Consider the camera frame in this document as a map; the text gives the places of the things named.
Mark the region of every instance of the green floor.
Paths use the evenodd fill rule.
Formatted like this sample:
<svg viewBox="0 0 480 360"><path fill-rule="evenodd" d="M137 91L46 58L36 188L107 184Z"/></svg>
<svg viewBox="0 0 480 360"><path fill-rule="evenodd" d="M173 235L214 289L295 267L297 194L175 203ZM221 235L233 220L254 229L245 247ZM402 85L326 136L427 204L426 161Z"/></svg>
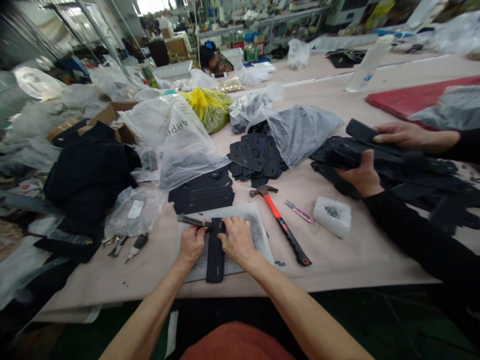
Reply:
<svg viewBox="0 0 480 360"><path fill-rule="evenodd" d="M475 350L467 339L441 312L432 306L418 304L428 302L424 295L419 294L416 298L415 293L407 296L403 293L401 299L398 294L389 296L388 302L396 320L385 294L392 293L389 290L352 289L316 293L313 297L377 360L479 358L474 355ZM67 325L50 358L98 359L139 303L132 301L122 307L104 309L92 324ZM161 360L165 356L166 329L165 326L152 359Z"/></svg>

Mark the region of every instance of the hand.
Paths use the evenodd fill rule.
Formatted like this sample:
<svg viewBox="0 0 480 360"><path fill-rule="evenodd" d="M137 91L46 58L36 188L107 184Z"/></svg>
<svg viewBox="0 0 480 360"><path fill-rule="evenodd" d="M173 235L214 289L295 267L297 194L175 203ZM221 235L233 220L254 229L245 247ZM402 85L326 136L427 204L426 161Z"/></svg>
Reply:
<svg viewBox="0 0 480 360"><path fill-rule="evenodd" d="M178 256L181 263L191 267L197 262L204 251L207 230L208 227L191 225L181 233L181 249Z"/></svg>
<svg viewBox="0 0 480 360"><path fill-rule="evenodd" d="M384 188L380 186L379 174L374 168L374 151L367 150L361 154L360 167L344 170L335 169L338 175L352 184L362 198L380 194Z"/></svg>
<svg viewBox="0 0 480 360"><path fill-rule="evenodd" d="M373 138L375 143L394 143L405 150L430 154L445 152L460 140L456 131L427 131L405 121L390 122L373 129L380 133Z"/></svg>
<svg viewBox="0 0 480 360"><path fill-rule="evenodd" d="M255 256L260 254L254 248L250 221L245 221L238 216L225 218L222 221L228 235L218 234L221 248L230 259L245 269Z"/></svg>

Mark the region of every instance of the window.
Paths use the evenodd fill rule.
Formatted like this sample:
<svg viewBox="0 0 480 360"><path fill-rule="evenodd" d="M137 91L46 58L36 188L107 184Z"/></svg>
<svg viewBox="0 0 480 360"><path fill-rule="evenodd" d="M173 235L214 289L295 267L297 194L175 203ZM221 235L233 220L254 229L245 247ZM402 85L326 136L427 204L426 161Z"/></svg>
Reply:
<svg viewBox="0 0 480 360"><path fill-rule="evenodd" d="M156 13L162 10L170 10L169 0L137 0L138 8L143 15ZM175 0L170 0L171 7L176 9Z"/></svg>

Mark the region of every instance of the label sticker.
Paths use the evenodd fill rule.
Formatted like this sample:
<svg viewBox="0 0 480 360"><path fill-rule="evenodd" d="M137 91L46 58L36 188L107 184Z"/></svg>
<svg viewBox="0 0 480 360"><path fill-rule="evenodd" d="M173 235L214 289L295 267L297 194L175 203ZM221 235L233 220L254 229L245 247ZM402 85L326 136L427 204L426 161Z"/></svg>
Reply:
<svg viewBox="0 0 480 360"><path fill-rule="evenodd" d="M131 206L130 212L128 213L128 217L130 219L136 219L140 216L142 209L144 207L144 202L140 200L133 200L133 205Z"/></svg>

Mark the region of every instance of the red cutting board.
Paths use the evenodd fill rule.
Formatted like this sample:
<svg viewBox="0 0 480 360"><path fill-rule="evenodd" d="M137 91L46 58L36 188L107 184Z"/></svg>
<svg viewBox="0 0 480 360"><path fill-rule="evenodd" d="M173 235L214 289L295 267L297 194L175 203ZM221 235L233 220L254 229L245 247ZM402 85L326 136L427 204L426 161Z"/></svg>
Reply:
<svg viewBox="0 0 480 360"><path fill-rule="evenodd" d="M462 77L427 85L377 92L368 95L365 101L402 120L407 120L410 115L435 105L445 88L472 85L480 85L480 76Z"/></svg>

